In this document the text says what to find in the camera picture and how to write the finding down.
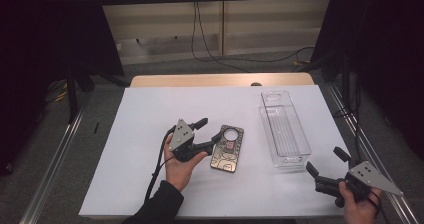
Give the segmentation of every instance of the floor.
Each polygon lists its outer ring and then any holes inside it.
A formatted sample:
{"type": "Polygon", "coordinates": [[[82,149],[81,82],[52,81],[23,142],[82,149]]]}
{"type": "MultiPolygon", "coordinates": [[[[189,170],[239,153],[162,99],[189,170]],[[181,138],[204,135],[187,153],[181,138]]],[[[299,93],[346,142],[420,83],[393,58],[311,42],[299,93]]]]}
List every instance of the floor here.
{"type": "MultiPolygon", "coordinates": [[[[312,50],[305,50],[290,59],[278,62],[264,63],[241,60],[221,60],[225,65],[214,62],[201,62],[195,59],[176,61],[155,61],[146,64],[124,66],[126,79],[138,74],[182,74],[182,73],[235,73],[240,69],[229,67],[234,65],[249,72],[291,72],[300,67],[293,64],[296,60],[309,60],[312,50]]],[[[293,54],[294,52],[270,52],[246,54],[237,56],[245,59],[273,60],[293,54]]],[[[339,107],[334,102],[329,91],[329,85],[340,86],[340,78],[333,83],[325,83],[320,70],[310,73],[326,99],[330,111],[336,112],[339,107]]],[[[24,223],[119,223],[121,220],[94,221],[78,216],[78,211],[85,191],[94,174],[101,151],[107,140],[113,124],[116,110],[119,107],[123,89],[93,77],[97,86],[93,93],[78,92],[80,103],[88,100],[84,115],[81,117],[78,132],[71,140],[60,163],[59,174],[54,178],[54,185],[47,192],[46,199],[41,203],[40,213],[33,217],[33,222],[24,223]]],[[[57,93],[50,93],[50,100],[57,93]]],[[[18,223],[26,214],[37,188],[48,169],[52,158],[63,139],[68,121],[68,104],[65,97],[60,102],[51,102],[46,106],[43,118],[32,133],[28,144],[14,162],[14,172],[9,176],[0,177],[0,223],[18,223]]],[[[339,131],[351,153],[355,152],[355,138],[344,118],[335,118],[339,131]]],[[[418,220],[424,220],[424,163],[407,146],[402,134],[394,127],[387,125],[384,113],[375,104],[366,90],[362,91],[360,106],[360,125],[368,140],[373,144],[382,163],[394,179],[398,187],[414,210],[418,220]]],[[[390,223],[402,223],[396,211],[391,207],[391,201],[383,198],[383,205],[390,223]]],[[[282,223],[282,220],[268,221],[231,221],[231,223],[282,223]]],[[[298,223],[343,223],[341,217],[310,218],[298,220],[298,223]]],[[[380,215],[376,223],[386,223],[380,215]]]]}

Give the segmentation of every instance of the cable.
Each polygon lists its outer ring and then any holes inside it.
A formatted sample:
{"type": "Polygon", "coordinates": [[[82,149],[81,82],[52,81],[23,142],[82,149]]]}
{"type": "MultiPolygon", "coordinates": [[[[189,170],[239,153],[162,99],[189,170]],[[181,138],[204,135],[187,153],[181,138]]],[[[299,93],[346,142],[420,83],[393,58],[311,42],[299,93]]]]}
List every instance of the cable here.
{"type": "Polygon", "coordinates": [[[199,9],[199,3],[198,2],[194,3],[194,25],[193,25],[193,35],[191,37],[191,53],[193,54],[193,57],[196,60],[201,61],[201,62],[209,62],[209,61],[203,61],[203,60],[197,58],[196,55],[194,54],[194,50],[193,50],[194,33],[196,31],[197,12],[199,13],[199,24],[200,24],[200,30],[202,31],[203,43],[205,44],[206,51],[208,52],[209,56],[212,58],[212,60],[210,60],[210,61],[215,61],[216,63],[218,63],[220,65],[235,68],[237,70],[240,70],[240,71],[243,71],[243,72],[246,72],[246,73],[250,73],[249,71],[247,71],[243,68],[239,68],[239,67],[236,67],[236,66],[233,66],[233,65],[222,63],[222,62],[218,61],[215,57],[212,56],[212,54],[209,51],[208,45],[206,44],[205,34],[203,33],[203,26],[202,26],[202,21],[201,21],[201,18],[200,18],[200,9],[199,9]]]}
{"type": "Polygon", "coordinates": [[[169,129],[165,136],[163,137],[163,141],[162,141],[162,145],[160,147],[160,151],[159,151],[159,157],[158,157],[158,162],[156,164],[156,169],[155,172],[152,174],[152,180],[150,181],[149,187],[147,188],[147,192],[146,192],[146,196],[144,197],[144,203],[147,202],[147,200],[150,199],[150,194],[152,193],[152,189],[153,186],[155,185],[156,179],[158,178],[160,169],[162,168],[162,166],[169,160],[171,160],[172,158],[169,158],[168,160],[166,160],[164,163],[160,164],[161,160],[162,160],[162,153],[163,153],[163,148],[165,147],[165,141],[166,138],[168,138],[169,134],[173,133],[175,131],[175,126],[173,126],[171,129],[169,129]]]}
{"type": "Polygon", "coordinates": [[[359,107],[361,106],[361,85],[360,85],[360,81],[359,81],[359,76],[356,75],[355,77],[355,91],[352,94],[352,96],[349,99],[349,103],[352,104],[353,102],[355,102],[355,109],[352,109],[351,105],[349,105],[349,107],[343,107],[340,110],[334,112],[332,114],[333,118],[340,118],[340,117],[346,117],[346,116],[350,116],[353,115],[356,119],[356,123],[355,123],[355,132],[354,132],[354,137],[355,137],[355,151],[356,151],[356,155],[357,155],[357,160],[359,162],[362,161],[362,155],[361,152],[359,150],[359,107]]]}
{"type": "Polygon", "coordinates": [[[295,52],[296,54],[296,61],[294,62],[294,68],[292,69],[291,72],[295,72],[296,69],[299,67],[299,56],[297,55],[297,52],[295,52]]]}
{"type": "Polygon", "coordinates": [[[236,66],[232,66],[232,65],[229,65],[229,64],[225,64],[225,63],[222,63],[222,62],[220,62],[220,61],[225,60],[225,61],[249,61],[249,62],[259,62],[259,63],[272,63],[272,62],[284,61],[284,60],[287,60],[287,59],[289,59],[289,58],[291,58],[291,57],[293,57],[293,56],[296,56],[296,57],[297,57],[297,55],[298,55],[301,51],[303,51],[303,50],[307,50],[307,49],[314,49],[314,48],[315,48],[315,47],[303,47],[303,48],[301,48],[301,49],[297,50],[295,53],[290,54],[289,56],[286,56],[286,57],[284,57],[284,58],[275,59],[275,60],[255,60],[255,59],[248,59],[248,58],[231,58],[231,57],[225,57],[225,58],[224,58],[224,57],[220,57],[220,58],[217,58],[217,57],[214,57],[214,56],[211,54],[211,52],[210,52],[210,50],[209,50],[209,47],[208,47],[208,45],[207,45],[207,43],[206,43],[205,34],[204,34],[204,31],[203,31],[203,24],[202,24],[202,20],[201,20],[201,16],[200,16],[200,8],[199,8],[199,3],[198,3],[198,2],[195,2],[195,3],[194,3],[194,8],[195,8],[195,9],[194,9],[193,34],[192,34],[192,38],[191,38],[191,51],[192,51],[192,55],[193,55],[193,57],[194,57],[196,60],[201,61],[201,62],[211,62],[211,61],[215,61],[215,62],[217,62],[218,64],[221,64],[221,65],[224,65],[224,66],[228,66],[228,67],[232,67],[232,68],[235,68],[235,69],[238,69],[238,70],[241,70],[241,71],[244,71],[244,72],[248,72],[248,73],[249,73],[249,71],[247,71],[247,70],[244,70],[244,69],[242,69],[242,68],[239,68],[239,67],[236,67],[236,66]],[[206,50],[207,50],[207,52],[208,52],[209,56],[211,57],[211,59],[209,59],[209,60],[202,60],[202,59],[199,59],[199,58],[198,58],[198,57],[194,54],[194,47],[193,47],[193,45],[194,45],[194,34],[195,34],[195,30],[196,30],[197,13],[198,13],[198,15],[199,15],[199,25],[200,25],[200,29],[201,29],[201,32],[202,32],[203,43],[205,44],[206,50]]]}
{"type": "Polygon", "coordinates": [[[371,200],[371,198],[369,198],[369,197],[367,198],[367,201],[370,202],[371,205],[373,205],[377,209],[377,212],[375,213],[375,216],[377,216],[378,213],[381,212],[381,214],[383,215],[384,220],[386,221],[387,224],[389,224],[389,220],[387,219],[386,213],[383,210],[383,204],[381,202],[380,197],[377,194],[375,194],[375,192],[373,192],[373,191],[371,191],[371,194],[373,194],[377,198],[377,201],[378,201],[378,205],[377,205],[377,204],[375,204],[374,201],[371,200]]]}
{"type": "Polygon", "coordinates": [[[175,156],[172,156],[171,158],[169,158],[168,160],[166,160],[166,161],[164,161],[163,163],[162,163],[162,165],[160,165],[160,167],[162,168],[163,167],[163,165],[165,165],[169,160],[171,160],[171,159],[173,159],[175,156]]]}

